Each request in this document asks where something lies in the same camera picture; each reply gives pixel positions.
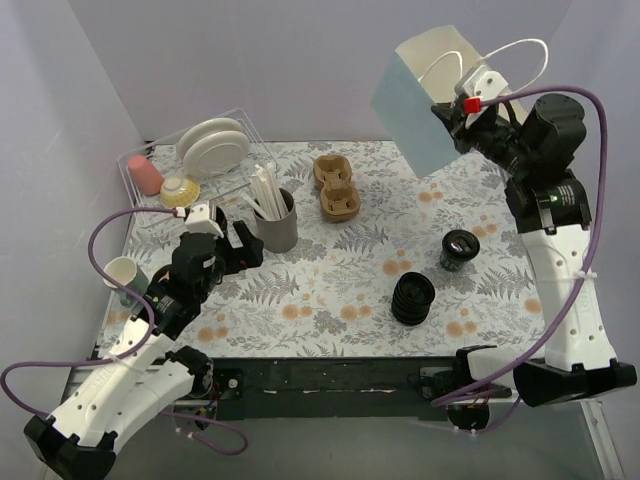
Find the light blue paper bag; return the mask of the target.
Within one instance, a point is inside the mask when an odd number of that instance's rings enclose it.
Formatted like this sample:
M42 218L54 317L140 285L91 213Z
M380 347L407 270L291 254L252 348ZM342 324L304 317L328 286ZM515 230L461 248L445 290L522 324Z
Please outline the light blue paper bag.
M544 73L549 50L538 38L516 40L482 55L455 26L446 25L414 36L395 49L371 106L417 177L428 176L459 157L449 131L431 106L453 106L459 99L454 86L471 68L485 64L495 70L489 59L525 43L541 47L539 72Z

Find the brown cardboard cup carrier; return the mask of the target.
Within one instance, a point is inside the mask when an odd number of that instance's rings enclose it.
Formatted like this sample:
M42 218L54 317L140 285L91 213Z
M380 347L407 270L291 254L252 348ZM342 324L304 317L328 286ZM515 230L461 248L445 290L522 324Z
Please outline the brown cardboard cup carrier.
M352 168L342 155L317 157L313 164L315 187L325 218L333 223L353 219L360 211L361 200L352 182Z

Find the black plastic cup lid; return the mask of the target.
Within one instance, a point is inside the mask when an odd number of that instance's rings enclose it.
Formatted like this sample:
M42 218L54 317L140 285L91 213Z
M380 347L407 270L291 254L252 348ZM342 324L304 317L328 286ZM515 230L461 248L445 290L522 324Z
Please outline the black plastic cup lid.
M455 229L446 233L442 239L443 252L451 258L461 261L474 259L480 251L480 241L470 231Z

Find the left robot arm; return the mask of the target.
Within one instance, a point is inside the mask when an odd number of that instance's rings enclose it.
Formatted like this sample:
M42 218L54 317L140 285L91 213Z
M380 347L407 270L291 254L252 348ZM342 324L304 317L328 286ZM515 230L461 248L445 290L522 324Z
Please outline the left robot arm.
M105 478L124 444L165 407L211 392L212 360L174 343L224 276L262 264L263 241L242 221L233 227L238 248L212 233L183 233L170 263L147 287L145 306L129 317L106 354L106 364L49 415L27 423L24 433L36 456L61 478Z

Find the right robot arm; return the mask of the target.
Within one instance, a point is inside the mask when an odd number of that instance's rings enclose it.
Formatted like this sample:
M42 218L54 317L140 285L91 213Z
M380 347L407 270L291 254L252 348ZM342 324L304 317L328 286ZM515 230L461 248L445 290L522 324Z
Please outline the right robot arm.
M506 202L545 321L539 340L520 355L493 346L459 350L460 368L452 373L455 390L433 400L435 406L475 397L489 384L510 388L535 407L597 397L638 380L635 367L620 361L609 342L591 269L606 182L604 108L580 88L546 87L531 93L537 99L523 122L498 113L511 107L514 95L492 100L461 95L431 108L458 152L476 150L507 174ZM592 103L599 121L602 169L594 208L569 167L587 133L578 96Z

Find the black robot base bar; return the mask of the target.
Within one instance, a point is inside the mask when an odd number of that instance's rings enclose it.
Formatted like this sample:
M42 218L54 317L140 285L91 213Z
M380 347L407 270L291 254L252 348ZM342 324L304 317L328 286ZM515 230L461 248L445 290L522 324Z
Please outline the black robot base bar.
M195 412L213 402L221 421L413 417L444 420L431 401L459 388L454 356L216 358L214 391L183 397Z

